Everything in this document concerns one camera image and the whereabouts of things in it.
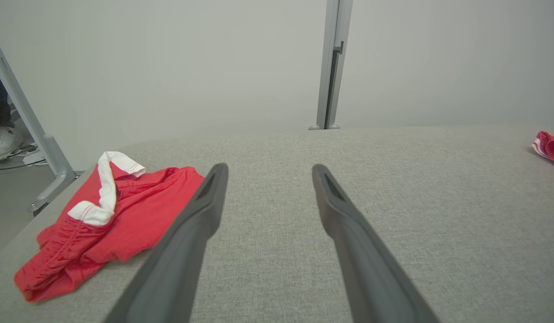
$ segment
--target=red cloth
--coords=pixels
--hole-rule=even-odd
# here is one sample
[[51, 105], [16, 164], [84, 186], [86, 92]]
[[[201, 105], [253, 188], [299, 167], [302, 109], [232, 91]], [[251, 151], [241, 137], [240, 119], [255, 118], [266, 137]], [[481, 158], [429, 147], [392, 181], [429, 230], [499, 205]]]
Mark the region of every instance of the red cloth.
[[536, 140], [532, 144], [532, 148], [544, 158], [548, 158], [554, 162], [554, 136], [548, 132], [540, 131], [536, 135]]
[[38, 254], [16, 273], [28, 302], [72, 292], [105, 262], [154, 247], [203, 182], [192, 167], [144, 172], [122, 153], [100, 158], [57, 222], [38, 235]]

